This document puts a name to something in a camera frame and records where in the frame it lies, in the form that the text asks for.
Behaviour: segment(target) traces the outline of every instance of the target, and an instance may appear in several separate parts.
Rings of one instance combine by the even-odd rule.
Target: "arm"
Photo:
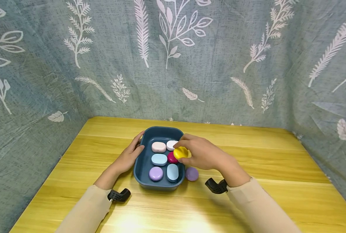
[[[101,176],[90,186],[82,198],[62,221],[56,233],[94,233],[99,224],[109,212],[111,202],[107,195],[110,193],[117,178],[123,172],[128,171],[144,149],[140,144],[139,133],[131,144],[121,153],[116,161],[109,165]]]
[[[227,195],[246,216],[254,233],[300,233],[281,207],[239,165],[237,160],[204,138],[185,134],[174,146],[186,147],[190,158],[179,161],[200,169],[216,169],[228,184]]]

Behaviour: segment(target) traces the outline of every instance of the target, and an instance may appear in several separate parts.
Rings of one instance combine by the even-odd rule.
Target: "black bracket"
[[[107,198],[111,201],[121,201],[124,202],[130,197],[130,191],[129,189],[122,190],[121,193],[118,193],[117,191],[114,191],[113,189],[108,194]]]
[[[205,182],[205,185],[214,194],[227,192],[227,182],[225,180],[222,180],[217,184],[212,178],[209,178],[207,182]]]

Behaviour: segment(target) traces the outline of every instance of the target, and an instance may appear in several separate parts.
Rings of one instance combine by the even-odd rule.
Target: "person's right hand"
[[[219,170],[221,163],[226,160],[236,160],[218,148],[205,138],[185,133],[180,141],[174,145],[174,148],[186,147],[191,152],[190,158],[181,158],[179,162],[203,170]]]
[[[238,187],[251,180],[234,157],[205,138],[185,133],[174,145],[174,148],[177,147],[186,147],[191,152],[191,157],[179,159],[180,163],[203,170],[216,169],[230,187]]]

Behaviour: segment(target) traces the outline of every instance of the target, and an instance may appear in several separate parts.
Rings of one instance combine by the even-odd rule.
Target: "fabric backdrop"
[[[98,115],[286,128],[346,199],[346,0],[67,1],[0,0],[0,232]]]

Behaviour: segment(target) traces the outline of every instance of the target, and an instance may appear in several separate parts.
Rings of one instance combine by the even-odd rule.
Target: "wooden table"
[[[54,232],[131,139],[152,126],[205,137],[234,155],[303,232],[346,232],[345,200],[286,130],[111,117],[87,121],[11,232]],[[222,179],[217,171],[199,170],[198,181],[162,192],[141,188],[129,171],[114,189],[128,188],[131,198],[113,203],[97,232],[251,232],[227,195],[212,194],[204,185],[210,177]]]

